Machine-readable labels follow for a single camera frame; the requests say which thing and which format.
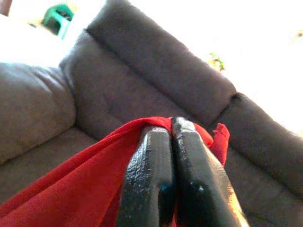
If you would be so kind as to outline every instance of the red fabric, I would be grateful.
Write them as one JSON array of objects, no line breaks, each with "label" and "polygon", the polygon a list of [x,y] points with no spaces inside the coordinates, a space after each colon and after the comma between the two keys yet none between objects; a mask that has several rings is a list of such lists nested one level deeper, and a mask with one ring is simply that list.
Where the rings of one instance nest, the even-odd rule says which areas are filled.
[{"label": "red fabric", "polygon": [[[147,124],[171,132],[171,118],[141,118],[123,125],[3,204],[0,226],[114,226],[125,169]],[[195,126],[224,164],[229,137],[226,127],[219,124],[213,140],[206,130]]]}]

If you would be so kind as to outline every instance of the couch cushion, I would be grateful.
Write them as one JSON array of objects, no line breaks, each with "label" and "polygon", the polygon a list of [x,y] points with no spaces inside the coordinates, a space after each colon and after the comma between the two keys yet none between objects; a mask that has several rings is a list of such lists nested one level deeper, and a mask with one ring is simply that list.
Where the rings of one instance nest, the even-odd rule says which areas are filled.
[{"label": "couch cushion", "polygon": [[94,138],[140,117],[193,119],[86,32],[60,66],[76,100],[76,124]]},{"label": "couch cushion", "polygon": [[60,134],[74,119],[59,69],[0,63],[0,163]]},{"label": "couch cushion", "polygon": [[225,170],[251,226],[287,226],[294,218],[299,221],[303,202],[232,148]]},{"label": "couch cushion", "polygon": [[242,94],[232,98],[211,129],[217,122],[226,124],[231,133],[230,143],[237,152],[303,197],[302,139],[274,122]]},{"label": "couch cushion", "polygon": [[96,140],[76,127],[0,165],[0,204]]},{"label": "couch cushion", "polygon": [[230,81],[125,0],[108,0],[87,31],[204,125],[235,94]]}]

